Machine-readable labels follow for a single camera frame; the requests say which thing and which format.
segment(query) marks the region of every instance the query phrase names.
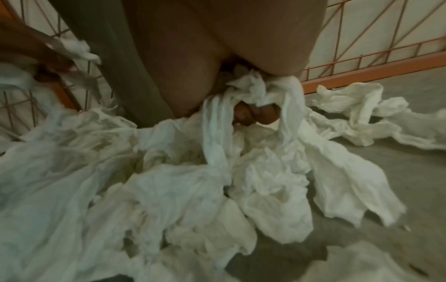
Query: concrete floor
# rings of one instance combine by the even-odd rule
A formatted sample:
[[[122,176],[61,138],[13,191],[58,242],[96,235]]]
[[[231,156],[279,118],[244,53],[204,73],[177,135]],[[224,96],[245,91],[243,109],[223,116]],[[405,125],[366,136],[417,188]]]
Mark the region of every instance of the concrete floor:
[[[377,82],[383,98],[403,96],[415,112],[446,108],[446,67],[411,73]],[[408,207],[401,226],[385,228],[376,215],[367,213],[357,229],[341,219],[325,218],[313,204],[315,230],[302,243],[280,245],[259,234],[250,256],[236,256],[228,271],[243,282],[290,282],[312,260],[325,259],[327,245],[346,246],[366,240],[392,255],[408,271],[424,273],[432,281],[446,281],[446,152],[424,151],[382,139],[370,147],[336,141],[351,152],[379,165],[397,196]],[[314,188],[309,187],[312,203]]]

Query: gray floor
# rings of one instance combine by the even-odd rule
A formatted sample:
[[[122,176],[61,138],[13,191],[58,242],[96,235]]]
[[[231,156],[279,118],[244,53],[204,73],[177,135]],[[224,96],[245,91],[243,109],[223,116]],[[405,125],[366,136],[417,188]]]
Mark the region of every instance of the gray floor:
[[[403,96],[413,111],[446,108],[446,67],[378,82],[384,85],[384,98]],[[343,220],[323,217],[314,206],[315,230],[303,243],[280,245],[260,235],[254,253],[235,257],[228,271],[243,282],[290,282],[312,260],[325,259],[327,245],[367,240],[389,252],[408,271],[424,273],[432,281],[446,281],[446,152],[424,151],[390,139],[378,140],[370,147],[337,141],[386,172],[392,189],[408,207],[401,221],[412,231],[384,228],[373,214],[366,214],[362,227],[356,229]],[[308,197],[313,195],[310,187]]]

